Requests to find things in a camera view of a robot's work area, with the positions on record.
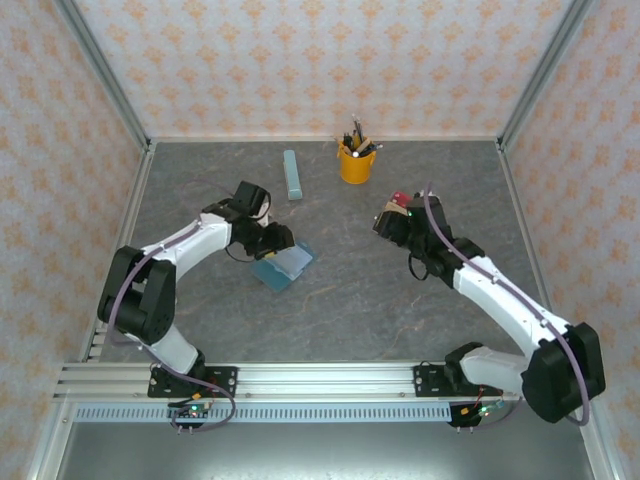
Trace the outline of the blue card holder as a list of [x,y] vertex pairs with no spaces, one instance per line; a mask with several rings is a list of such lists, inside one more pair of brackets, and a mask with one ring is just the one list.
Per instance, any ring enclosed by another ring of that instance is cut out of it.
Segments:
[[251,273],[276,293],[285,290],[312,264],[316,256],[303,241],[274,256],[253,262]]

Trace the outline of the clear acrylic card box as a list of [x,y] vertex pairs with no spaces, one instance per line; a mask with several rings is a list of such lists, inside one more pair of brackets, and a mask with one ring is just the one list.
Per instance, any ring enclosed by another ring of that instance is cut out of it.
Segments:
[[385,204],[380,218],[391,220],[408,220],[410,218],[408,207],[412,200],[413,197],[409,194],[401,191],[394,192]]

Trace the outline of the yellow pen cup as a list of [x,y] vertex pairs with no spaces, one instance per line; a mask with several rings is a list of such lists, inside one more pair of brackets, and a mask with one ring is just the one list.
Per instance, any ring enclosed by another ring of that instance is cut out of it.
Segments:
[[[367,138],[364,143],[354,151],[360,153],[368,140],[370,139]],[[337,158],[340,161],[340,176],[346,183],[358,185],[368,181],[376,159],[376,151],[372,151],[371,149],[364,154],[360,153],[359,158],[353,158],[352,154],[345,150],[343,143],[339,144]]]

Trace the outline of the long teal box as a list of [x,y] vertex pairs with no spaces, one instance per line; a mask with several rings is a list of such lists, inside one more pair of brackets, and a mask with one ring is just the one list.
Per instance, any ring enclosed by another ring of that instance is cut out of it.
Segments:
[[287,195],[289,200],[301,200],[303,198],[296,154],[293,150],[283,152],[283,166]]

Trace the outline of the grey metal sheet panel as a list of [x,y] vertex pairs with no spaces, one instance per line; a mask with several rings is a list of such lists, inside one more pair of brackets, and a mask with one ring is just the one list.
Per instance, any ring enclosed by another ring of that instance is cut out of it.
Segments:
[[594,480],[577,429],[521,412],[490,430],[445,424],[77,424],[58,480]]

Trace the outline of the aluminium table side rail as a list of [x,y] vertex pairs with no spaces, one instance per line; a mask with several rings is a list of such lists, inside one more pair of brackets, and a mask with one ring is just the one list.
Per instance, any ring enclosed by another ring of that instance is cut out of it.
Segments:
[[524,241],[525,249],[527,252],[529,266],[531,268],[532,275],[535,279],[536,293],[528,293],[528,296],[537,301],[537,303],[545,311],[551,311],[553,309],[549,291],[543,277],[543,272],[539,264],[537,253],[534,248],[533,240],[529,232],[527,222],[524,215],[524,209],[520,200],[514,176],[510,168],[506,153],[501,149],[499,144],[496,144],[496,151],[501,165],[502,172],[505,177],[506,185],[509,190],[519,229]]
[[[122,214],[119,224],[117,237],[112,248],[111,257],[113,257],[115,251],[131,241],[133,232],[144,195],[144,190],[147,184],[149,171],[155,155],[157,142],[151,140],[147,146],[145,146],[140,154],[138,169],[132,186],[129,190],[128,198],[124,213]],[[95,346],[94,338],[100,334],[103,330],[103,322],[95,317],[90,321],[87,333],[83,340],[83,346],[80,350],[78,360],[81,363],[97,362],[101,355],[101,348],[98,348],[97,354],[92,354],[91,351]]]

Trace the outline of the thin aluminium table rail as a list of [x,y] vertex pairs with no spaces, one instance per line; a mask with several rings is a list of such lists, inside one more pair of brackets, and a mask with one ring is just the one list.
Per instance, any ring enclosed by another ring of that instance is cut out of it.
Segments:
[[[151,144],[161,143],[258,143],[258,142],[331,142],[336,143],[341,136],[337,135],[289,135],[289,136],[174,136],[174,137],[152,137]],[[436,141],[436,142],[491,142],[495,143],[498,138],[495,135],[472,135],[472,136],[400,136],[400,135],[374,135],[373,140],[386,144],[387,142],[412,142],[412,141]]]

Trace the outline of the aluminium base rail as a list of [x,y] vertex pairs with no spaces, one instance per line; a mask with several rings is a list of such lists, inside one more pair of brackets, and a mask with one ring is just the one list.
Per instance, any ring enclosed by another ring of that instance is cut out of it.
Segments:
[[[413,361],[237,364],[228,390],[239,403],[417,402]],[[150,402],[147,363],[67,363],[53,399]]]

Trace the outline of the short aluminium frame post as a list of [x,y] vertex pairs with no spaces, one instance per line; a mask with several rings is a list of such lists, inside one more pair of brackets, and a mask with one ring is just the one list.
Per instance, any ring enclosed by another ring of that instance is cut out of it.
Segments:
[[589,420],[580,427],[580,433],[593,480],[618,480],[605,438],[605,424],[595,400],[590,402]]
[[54,403],[45,419],[27,480],[57,480],[69,441],[77,406]]

